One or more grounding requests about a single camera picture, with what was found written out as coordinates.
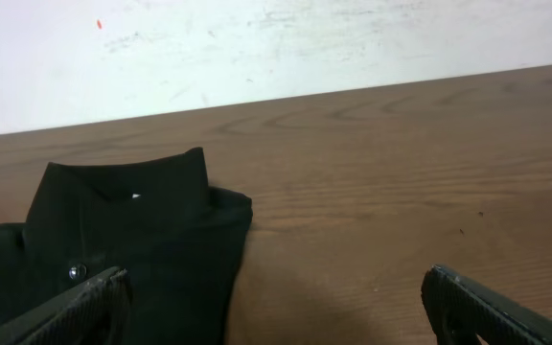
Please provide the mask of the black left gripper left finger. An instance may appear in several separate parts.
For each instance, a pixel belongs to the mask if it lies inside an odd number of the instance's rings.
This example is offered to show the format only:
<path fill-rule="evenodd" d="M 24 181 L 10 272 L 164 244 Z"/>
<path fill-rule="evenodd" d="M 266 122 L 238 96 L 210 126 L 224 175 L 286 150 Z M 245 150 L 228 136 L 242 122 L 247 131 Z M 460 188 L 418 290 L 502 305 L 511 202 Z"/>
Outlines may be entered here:
<path fill-rule="evenodd" d="M 113 266 L 0 326 L 0 344 L 120 345 L 130 309 L 128 273 Z"/>

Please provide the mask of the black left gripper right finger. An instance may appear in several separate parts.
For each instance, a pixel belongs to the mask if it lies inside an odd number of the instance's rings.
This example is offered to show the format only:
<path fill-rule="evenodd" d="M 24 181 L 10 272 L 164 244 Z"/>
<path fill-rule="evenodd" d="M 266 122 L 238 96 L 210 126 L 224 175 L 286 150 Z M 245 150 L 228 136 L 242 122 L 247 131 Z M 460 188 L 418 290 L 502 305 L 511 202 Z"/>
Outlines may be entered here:
<path fill-rule="evenodd" d="M 439 345 L 552 345 L 552 320 L 447 266 L 425 274 L 421 296 Z"/>

